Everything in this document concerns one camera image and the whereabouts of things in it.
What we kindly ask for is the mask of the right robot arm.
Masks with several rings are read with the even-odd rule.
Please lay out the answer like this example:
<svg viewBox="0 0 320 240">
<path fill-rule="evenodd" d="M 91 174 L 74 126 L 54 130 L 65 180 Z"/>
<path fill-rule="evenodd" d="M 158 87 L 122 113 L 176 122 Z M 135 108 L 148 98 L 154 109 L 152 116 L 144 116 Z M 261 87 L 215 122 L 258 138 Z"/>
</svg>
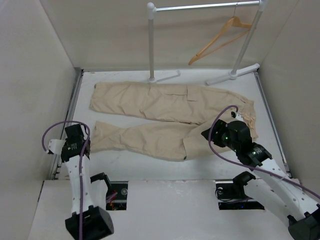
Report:
<svg viewBox="0 0 320 240">
<path fill-rule="evenodd" d="M 201 135 L 210 146 L 234 151 L 248 168 L 232 180 L 231 190 L 236 197 L 247 196 L 262 204 L 284 223 L 295 240 L 320 238 L 320 204 L 288 178 L 262 145 L 252 140 L 243 121 L 226 123 L 219 119 Z"/>
</svg>

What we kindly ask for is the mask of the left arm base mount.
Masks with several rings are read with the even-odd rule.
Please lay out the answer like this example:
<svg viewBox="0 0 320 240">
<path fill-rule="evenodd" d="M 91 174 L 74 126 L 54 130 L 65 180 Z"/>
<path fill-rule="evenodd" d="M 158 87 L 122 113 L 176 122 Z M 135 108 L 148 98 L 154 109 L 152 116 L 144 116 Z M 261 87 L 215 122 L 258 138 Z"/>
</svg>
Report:
<svg viewBox="0 0 320 240">
<path fill-rule="evenodd" d="M 106 194 L 107 211 L 125 211 L 129 192 L 128 181 L 112 181 L 111 189 Z"/>
</svg>

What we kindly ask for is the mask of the beige trousers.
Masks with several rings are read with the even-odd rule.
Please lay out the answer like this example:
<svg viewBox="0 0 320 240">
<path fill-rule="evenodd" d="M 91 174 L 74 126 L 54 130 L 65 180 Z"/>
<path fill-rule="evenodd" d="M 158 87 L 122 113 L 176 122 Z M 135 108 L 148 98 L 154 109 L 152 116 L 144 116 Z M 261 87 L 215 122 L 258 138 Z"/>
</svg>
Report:
<svg viewBox="0 0 320 240">
<path fill-rule="evenodd" d="M 211 127 L 218 115 L 231 122 L 234 110 L 243 117 L 251 137 L 258 138 L 254 102 L 221 88 L 99 82 L 89 106 L 99 113 L 147 120 L 146 124 L 127 128 L 97 121 L 91 137 L 92 152 L 127 150 L 178 162 L 209 156 L 212 150 L 202 132 Z"/>
</svg>

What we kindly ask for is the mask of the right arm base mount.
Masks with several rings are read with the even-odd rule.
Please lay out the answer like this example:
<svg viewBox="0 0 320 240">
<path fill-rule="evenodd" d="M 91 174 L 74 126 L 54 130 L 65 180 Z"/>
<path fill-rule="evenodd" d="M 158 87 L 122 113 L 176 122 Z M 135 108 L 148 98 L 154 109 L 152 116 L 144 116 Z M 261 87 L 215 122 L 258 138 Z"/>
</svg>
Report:
<svg viewBox="0 0 320 240">
<path fill-rule="evenodd" d="M 265 210 L 262 204 L 246 196 L 232 181 L 217 181 L 215 186 L 215 196 L 221 211 Z"/>
</svg>

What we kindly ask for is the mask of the wooden clothes hanger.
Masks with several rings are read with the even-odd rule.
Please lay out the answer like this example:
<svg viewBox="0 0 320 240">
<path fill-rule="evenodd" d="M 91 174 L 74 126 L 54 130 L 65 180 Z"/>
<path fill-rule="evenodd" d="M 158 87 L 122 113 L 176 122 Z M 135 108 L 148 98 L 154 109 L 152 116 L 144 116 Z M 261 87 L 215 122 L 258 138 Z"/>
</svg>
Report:
<svg viewBox="0 0 320 240">
<path fill-rule="evenodd" d="M 237 41 L 250 32 L 253 24 L 243 22 L 241 18 L 236 15 L 237 8 L 241 2 L 241 0 L 236 2 L 232 17 L 229 18 L 219 30 L 214 31 L 213 33 L 212 31 L 209 32 L 210 38 L 206 40 L 204 46 L 200 47 L 199 44 L 197 45 L 198 51 L 190 58 L 188 62 L 189 66 L 196 61 L 217 52 L 234 41 Z"/>
</svg>

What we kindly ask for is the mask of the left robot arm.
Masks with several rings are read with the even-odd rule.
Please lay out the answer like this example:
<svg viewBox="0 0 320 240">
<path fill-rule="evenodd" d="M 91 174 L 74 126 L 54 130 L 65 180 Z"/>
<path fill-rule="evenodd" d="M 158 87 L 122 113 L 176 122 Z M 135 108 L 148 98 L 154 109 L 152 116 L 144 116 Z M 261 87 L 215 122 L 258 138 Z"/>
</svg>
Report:
<svg viewBox="0 0 320 240">
<path fill-rule="evenodd" d="M 105 207 L 98 205 L 92 183 L 102 181 L 95 187 L 100 199 L 112 195 L 112 186 L 105 173 L 90 176 L 90 138 L 82 130 L 88 127 L 80 122 L 66 127 L 66 139 L 61 150 L 72 193 L 71 217 L 65 220 L 68 233 L 75 240 L 101 240 L 114 233 L 114 225 Z"/>
</svg>

